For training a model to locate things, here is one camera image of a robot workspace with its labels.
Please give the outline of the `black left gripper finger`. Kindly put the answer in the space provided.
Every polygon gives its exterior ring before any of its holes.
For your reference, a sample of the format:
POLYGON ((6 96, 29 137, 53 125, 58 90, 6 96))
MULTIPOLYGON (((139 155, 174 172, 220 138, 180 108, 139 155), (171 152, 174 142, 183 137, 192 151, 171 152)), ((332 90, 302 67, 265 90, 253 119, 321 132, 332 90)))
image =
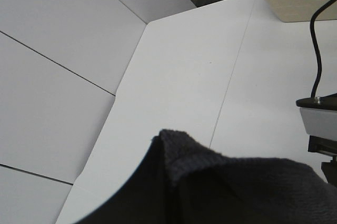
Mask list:
POLYGON ((78 223, 171 223, 164 146, 154 137, 127 182, 78 223))

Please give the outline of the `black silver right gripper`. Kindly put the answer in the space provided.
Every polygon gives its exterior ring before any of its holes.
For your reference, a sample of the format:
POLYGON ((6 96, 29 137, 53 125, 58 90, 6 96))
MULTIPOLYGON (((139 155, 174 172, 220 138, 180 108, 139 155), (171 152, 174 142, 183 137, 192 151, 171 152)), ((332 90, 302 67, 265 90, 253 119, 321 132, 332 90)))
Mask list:
POLYGON ((326 155, 330 162, 322 162, 328 183, 336 184, 336 94, 303 98, 296 101, 300 108, 306 133, 309 135, 308 152, 326 155))

